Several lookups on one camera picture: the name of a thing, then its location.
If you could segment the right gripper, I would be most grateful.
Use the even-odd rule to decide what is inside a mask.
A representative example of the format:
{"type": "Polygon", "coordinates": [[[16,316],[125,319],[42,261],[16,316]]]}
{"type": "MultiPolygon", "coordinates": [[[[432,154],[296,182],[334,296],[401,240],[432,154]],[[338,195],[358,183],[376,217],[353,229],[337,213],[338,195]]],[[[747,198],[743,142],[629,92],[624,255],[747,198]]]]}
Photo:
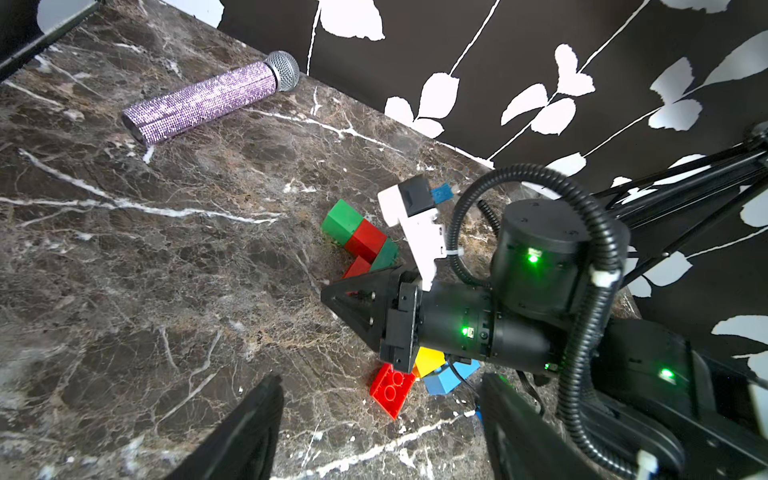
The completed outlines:
{"type": "Polygon", "coordinates": [[[336,314],[396,370],[413,368],[420,347],[542,374],[557,366],[588,298],[595,255],[582,218],[562,201],[506,206],[486,285],[435,282],[394,266],[339,280],[321,301],[354,298],[336,314]]]}

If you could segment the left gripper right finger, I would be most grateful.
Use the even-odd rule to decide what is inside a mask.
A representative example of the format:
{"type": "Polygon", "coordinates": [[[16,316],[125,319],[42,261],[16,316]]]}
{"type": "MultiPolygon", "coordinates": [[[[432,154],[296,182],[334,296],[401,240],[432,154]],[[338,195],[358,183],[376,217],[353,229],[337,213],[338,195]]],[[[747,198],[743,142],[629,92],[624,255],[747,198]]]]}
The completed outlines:
{"type": "Polygon", "coordinates": [[[482,376],[479,411],[496,479],[600,477],[495,373],[482,376]]]}

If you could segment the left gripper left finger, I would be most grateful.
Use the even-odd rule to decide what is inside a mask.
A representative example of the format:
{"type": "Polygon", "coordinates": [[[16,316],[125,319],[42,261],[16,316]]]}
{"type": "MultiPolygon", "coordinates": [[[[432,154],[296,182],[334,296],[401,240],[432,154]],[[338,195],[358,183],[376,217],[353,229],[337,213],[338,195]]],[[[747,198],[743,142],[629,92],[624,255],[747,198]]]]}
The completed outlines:
{"type": "Polygon", "coordinates": [[[268,479],[284,409],[282,378],[267,375],[169,479],[268,479]]]}

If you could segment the dark green long lego brick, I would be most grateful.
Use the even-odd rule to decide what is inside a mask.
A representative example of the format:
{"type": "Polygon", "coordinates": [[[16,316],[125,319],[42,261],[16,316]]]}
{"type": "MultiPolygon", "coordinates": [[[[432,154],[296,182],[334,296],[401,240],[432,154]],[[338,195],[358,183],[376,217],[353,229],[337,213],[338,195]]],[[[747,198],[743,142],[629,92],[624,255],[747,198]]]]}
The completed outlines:
{"type": "Polygon", "coordinates": [[[399,249],[397,244],[393,240],[387,239],[371,264],[370,270],[377,271],[389,268],[396,263],[398,256],[399,249]]]}

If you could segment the orange-red square lego brick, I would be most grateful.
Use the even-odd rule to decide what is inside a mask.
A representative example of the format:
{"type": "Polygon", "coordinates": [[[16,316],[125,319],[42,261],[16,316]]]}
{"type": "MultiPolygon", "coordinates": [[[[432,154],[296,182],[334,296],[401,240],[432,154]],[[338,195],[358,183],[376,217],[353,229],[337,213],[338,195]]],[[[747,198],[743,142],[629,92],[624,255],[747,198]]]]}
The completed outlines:
{"type": "Polygon", "coordinates": [[[372,264],[381,252],[387,236],[376,226],[364,219],[354,231],[344,248],[355,257],[361,257],[372,264]]]}

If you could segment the bright green square lego brick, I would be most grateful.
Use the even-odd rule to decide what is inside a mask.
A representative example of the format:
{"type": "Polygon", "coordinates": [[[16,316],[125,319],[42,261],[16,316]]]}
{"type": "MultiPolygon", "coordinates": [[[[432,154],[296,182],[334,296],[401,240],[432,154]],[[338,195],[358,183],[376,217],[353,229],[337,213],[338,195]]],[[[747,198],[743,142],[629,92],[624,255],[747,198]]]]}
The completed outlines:
{"type": "Polygon", "coordinates": [[[345,246],[363,220],[364,217],[360,213],[343,199],[339,199],[321,223],[321,230],[334,242],[345,246]]]}

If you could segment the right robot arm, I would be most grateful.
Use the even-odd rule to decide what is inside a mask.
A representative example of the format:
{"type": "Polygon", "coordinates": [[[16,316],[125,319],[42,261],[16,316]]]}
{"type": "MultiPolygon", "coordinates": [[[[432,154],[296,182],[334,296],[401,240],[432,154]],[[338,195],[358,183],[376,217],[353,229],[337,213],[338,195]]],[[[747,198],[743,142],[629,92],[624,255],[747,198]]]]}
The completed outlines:
{"type": "MultiPolygon", "coordinates": [[[[322,302],[393,370],[409,373],[430,348],[536,375],[558,376],[573,335],[577,304],[590,282],[589,236],[565,203],[509,204],[499,227],[489,286],[439,283],[447,255],[430,201],[382,193],[386,222],[400,226],[414,268],[389,267],[326,287],[322,302]]],[[[580,405],[583,429],[621,460],[653,454],[664,474],[742,477],[767,464],[767,443],[723,405],[746,397],[746,379],[710,366],[680,336],[644,320],[612,319],[587,360],[580,405]]]]}

